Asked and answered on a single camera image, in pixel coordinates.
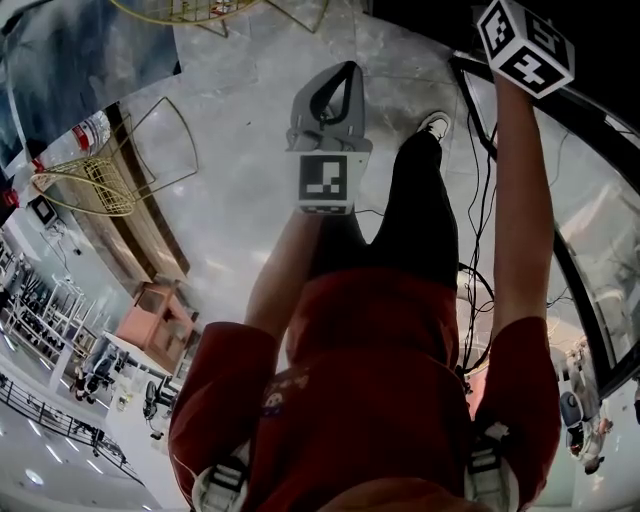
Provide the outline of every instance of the black cable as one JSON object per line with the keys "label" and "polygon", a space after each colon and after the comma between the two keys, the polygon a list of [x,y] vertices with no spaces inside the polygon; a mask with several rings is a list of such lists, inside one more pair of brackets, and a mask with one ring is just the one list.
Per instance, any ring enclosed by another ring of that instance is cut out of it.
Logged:
{"label": "black cable", "polygon": [[549,183],[549,188],[553,187],[556,181],[558,181],[558,178],[560,177],[560,157],[562,156],[562,146],[564,145],[564,141],[567,139],[568,136],[569,136],[569,130],[567,130],[567,133],[564,134],[564,137],[562,137],[562,140],[560,141],[560,146],[558,147],[558,158],[556,161],[556,177],[553,178],[553,180],[551,180],[551,183]]}
{"label": "black cable", "polygon": [[569,289],[568,286],[564,287],[564,290],[562,290],[562,292],[560,293],[560,295],[558,295],[558,297],[556,297],[555,299],[553,299],[550,302],[547,302],[547,309],[549,309],[550,307],[554,306],[556,303],[560,302],[561,300],[568,300],[569,302],[573,302],[573,299],[571,297],[567,297],[565,295],[565,292]]}
{"label": "black cable", "polygon": [[[490,209],[489,212],[487,214],[486,220],[485,220],[485,209],[486,209],[486,201],[487,201],[487,193],[489,191],[489,182],[491,180],[491,155],[489,153],[487,153],[487,176],[485,178],[485,182],[484,182],[484,187],[482,190],[482,196],[481,196],[481,201],[480,201],[480,219],[479,219],[479,223],[478,223],[478,229],[476,230],[475,228],[475,224],[473,223],[473,219],[471,218],[471,209],[473,207],[473,205],[476,202],[477,196],[478,196],[478,192],[479,192],[479,188],[480,188],[480,165],[478,163],[478,157],[477,157],[477,153],[475,150],[475,143],[473,142],[473,135],[471,134],[471,123],[470,123],[470,119],[471,119],[471,114],[469,113],[467,115],[467,128],[468,128],[468,132],[469,132],[469,139],[471,140],[471,147],[473,150],[473,154],[474,154],[474,159],[476,162],[476,191],[474,193],[473,196],[473,200],[471,201],[471,204],[469,205],[469,208],[467,209],[467,216],[469,217],[469,222],[471,223],[471,227],[473,229],[473,232],[475,234],[476,237],[476,242],[475,242],[475,247],[473,250],[473,254],[471,256],[471,262],[469,264],[470,269],[473,271],[472,274],[470,273],[470,279],[469,279],[469,283],[467,284],[467,300],[469,301],[470,305],[471,305],[471,314],[469,316],[469,329],[467,331],[467,336],[465,337],[464,340],[464,357],[463,357],[463,362],[462,362],[462,372],[464,374],[469,373],[470,371],[472,371],[474,368],[476,368],[480,363],[482,363],[482,361],[484,361],[484,359],[486,358],[488,352],[489,352],[489,347],[490,347],[490,343],[487,344],[487,347],[485,348],[485,351],[483,352],[481,358],[473,365],[472,368],[467,368],[468,364],[469,364],[469,359],[471,358],[471,353],[472,353],[472,349],[473,349],[473,336],[475,333],[475,321],[476,321],[476,317],[478,315],[478,312],[480,310],[482,310],[484,308],[484,306],[486,304],[483,304],[483,306],[481,306],[480,308],[476,307],[476,301],[477,301],[477,277],[478,277],[478,263],[480,261],[480,241],[482,238],[482,234],[484,233],[484,230],[486,229],[487,225],[489,224],[489,220],[491,218],[491,213],[493,211],[493,204],[494,204],[494,200],[495,200],[495,193],[496,193],[496,188],[494,187],[493,192],[491,194],[491,201],[490,201]],[[494,126],[493,131],[491,133],[491,143],[493,144],[493,141],[495,139],[496,133],[497,133],[497,124]]]}

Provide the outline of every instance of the gold metal chair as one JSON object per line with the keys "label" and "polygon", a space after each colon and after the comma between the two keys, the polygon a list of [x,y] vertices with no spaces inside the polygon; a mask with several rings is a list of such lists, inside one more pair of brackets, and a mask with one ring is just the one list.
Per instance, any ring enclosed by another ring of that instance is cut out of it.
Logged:
{"label": "gold metal chair", "polygon": [[[133,136],[144,120],[154,113],[163,102],[166,102],[175,111],[180,122],[184,125],[186,135],[193,147],[195,170],[169,183],[153,188],[153,185],[158,181],[157,177],[151,172],[149,166],[140,155],[137,146],[133,143]],[[127,116],[121,125],[112,130],[112,139],[115,138],[117,140],[116,133],[119,130],[126,130],[125,123],[127,121],[131,124],[131,128],[122,142],[114,149],[111,149],[109,144],[105,144],[97,156],[79,158],[34,174],[31,177],[31,183],[36,191],[49,199],[49,201],[71,210],[106,217],[126,217],[133,213],[137,202],[198,172],[198,153],[193,136],[184,117],[171,100],[166,97],[161,98],[135,126],[132,125],[131,117]],[[131,189],[127,185],[127,181],[118,168],[118,153],[128,141],[132,142],[139,163],[151,176],[151,180],[136,189]],[[65,194],[63,194],[64,199],[60,199],[57,194],[52,195],[50,193],[50,186],[56,183],[66,187]],[[74,204],[69,202],[69,197],[74,198]]]}

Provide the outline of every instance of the wire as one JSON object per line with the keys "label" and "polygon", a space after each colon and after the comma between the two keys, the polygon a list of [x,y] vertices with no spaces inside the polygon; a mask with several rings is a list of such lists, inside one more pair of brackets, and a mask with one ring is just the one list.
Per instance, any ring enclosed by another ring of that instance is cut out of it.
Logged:
{"label": "wire", "polygon": [[360,211],[356,212],[356,214],[358,214],[358,213],[367,213],[367,212],[375,213],[376,215],[379,215],[380,217],[384,217],[384,213],[380,213],[380,212],[377,212],[375,210],[360,210]]}
{"label": "wire", "polygon": [[564,287],[564,290],[562,290],[562,293],[560,293],[560,295],[558,295],[558,297],[556,297],[555,299],[553,299],[552,301],[547,301],[547,309],[553,307],[556,305],[556,303],[560,302],[561,300],[568,300],[569,302],[573,302],[573,299],[571,297],[567,297],[564,293],[569,289],[568,286]]}
{"label": "wire", "polygon": [[58,247],[60,247],[60,250],[62,251],[62,257],[64,258],[64,268],[67,269],[67,272],[69,272],[69,269],[67,268],[67,255],[64,252],[64,247],[62,247],[60,240],[58,240]]}
{"label": "wire", "polygon": [[[497,133],[497,124],[494,126],[493,131],[491,133],[491,143],[493,144],[493,141],[495,139],[496,133]],[[488,304],[491,304],[493,301],[487,301],[485,304],[483,304],[482,306],[480,306],[480,308],[476,307],[476,302],[477,302],[477,279],[478,279],[478,263],[480,261],[480,241],[482,239],[482,234],[484,233],[484,230],[486,229],[487,225],[489,224],[489,220],[491,218],[491,214],[493,212],[493,204],[495,201],[495,196],[496,196],[496,187],[494,186],[493,188],[493,192],[491,194],[491,200],[489,203],[489,212],[486,213],[486,203],[487,203],[487,193],[489,191],[489,182],[491,180],[491,155],[487,152],[487,175],[485,178],[485,182],[484,182],[484,186],[483,186],[483,190],[482,190],[482,196],[481,196],[481,200],[480,200],[480,219],[478,222],[478,228],[476,229],[476,225],[473,222],[473,219],[471,217],[471,209],[473,208],[474,204],[476,203],[476,200],[478,198],[478,194],[480,192],[480,164],[478,162],[478,154],[476,152],[476,148],[475,148],[475,143],[473,141],[473,135],[471,133],[471,112],[469,112],[469,114],[467,115],[467,131],[469,132],[469,139],[471,141],[471,148],[473,150],[473,157],[476,163],[476,190],[475,193],[473,195],[473,199],[471,201],[471,204],[469,205],[469,208],[467,208],[467,217],[469,218],[469,222],[471,224],[471,228],[473,229],[474,235],[475,235],[475,246],[474,246],[474,250],[473,250],[473,254],[471,256],[471,261],[469,263],[469,282],[467,283],[467,300],[469,301],[469,304],[471,305],[471,314],[469,315],[469,328],[467,330],[467,335],[465,337],[464,340],[464,356],[463,356],[463,362],[462,362],[462,373],[463,374],[467,374],[471,371],[473,371],[475,368],[477,368],[480,364],[482,364],[482,362],[486,359],[487,354],[489,353],[489,349],[490,349],[490,345],[491,343],[489,342],[487,344],[487,347],[485,348],[482,356],[478,359],[478,361],[476,361],[476,363],[471,367],[468,368],[469,365],[469,359],[471,358],[471,354],[472,354],[472,350],[473,350],[473,336],[475,334],[475,322],[476,322],[476,318],[478,316],[478,313],[480,312],[490,312],[493,310],[493,305],[490,309],[485,310],[485,306],[487,306]]]}
{"label": "wire", "polygon": [[549,188],[553,187],[556,184],[556,181],[558,181],[558,178],[560,177],[560,157],[562,156],[562,146],[564,145],[564,141],[567,139],[568,136],[569,136],[569,130],[567,130],[567,132],[564,134],[564,137],[562,137],[562,140],[560,141],[560,147],[558,147],[558,159],[556,162],[556,177],[553,178],[551,183],[549,183]]}
{"label": "wire", "polygon": [[65,269],[67,272],[69,272],[69,269],[67,268],[67,257],[65,256],[65,258],[64,258],[64,260],[63,260],[63,259],[60,257],[60,255],[58,254],[58,251],[56,251],[56,250],[53,248],[53,245],[51,245],[51,244],[49,243],[49,240],[47,240],[47,239],[45,238],[45,236],[44,236],[42,233],[40,233],[40,236],[41,236],[41,237],[42,237],[42,239],[46,242],[46,244],[49,246],[49,248],[53,251],[53,254],[55,254],[55,255],[58,257],[58,259],[60,260],[60,263],[62,263],[62,264],[64,265],[64,269]]}

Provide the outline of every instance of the black frame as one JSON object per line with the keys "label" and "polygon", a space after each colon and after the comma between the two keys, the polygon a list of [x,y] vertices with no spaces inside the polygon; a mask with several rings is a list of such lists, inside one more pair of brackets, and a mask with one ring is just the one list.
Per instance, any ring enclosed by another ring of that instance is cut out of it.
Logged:
{"label": "black frame", "polygon": [[[465,73],[493,83],[493,73],[485,63],[464,57],[452,57],[449,65],[462,92],[471,119],[482,146],[495,161],[496,147],[484,131]],[[533,100],[536,108],[552,117],[567,130],[582,139],[591,149],[611,165],[640,195],[640,150],[605,123],[606,112],[590,103],[584,96],[575,96],[570,90],[556,91],[542,99]],[[615,364],[610,345],[605,341],[604,323],[600,308],[593,303],[584,285],[583,275],[575,262],[575,254],[566,244],[557,226],[553,252],[573,296],[580,322],[587,337],[600,398],[606,398],[627,382],[640,367],[640,340]]]}

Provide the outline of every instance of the wall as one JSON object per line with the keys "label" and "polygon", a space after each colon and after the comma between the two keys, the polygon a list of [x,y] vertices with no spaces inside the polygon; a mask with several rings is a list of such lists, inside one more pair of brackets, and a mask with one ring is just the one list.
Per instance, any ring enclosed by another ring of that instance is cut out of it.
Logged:
{"label": "wall", "polygon": [[[115,330],[132,298],[100,259],[69,211],[64,208],[56,210],[68,226],[67,234],[59,243],[48,244],[42,237],[43,225],[30,208],[19,208],[13,213],[4,226],[5,238],[15,252],[25,253],[52,289],[55,286],[52,274],[58,278],[71,275],[86,296],[97,301],[95,312],[103,305],[96,329],[99,330],[110,317],[105,328]],[[79,256],[73,252],[76,247],[82,252]]]}

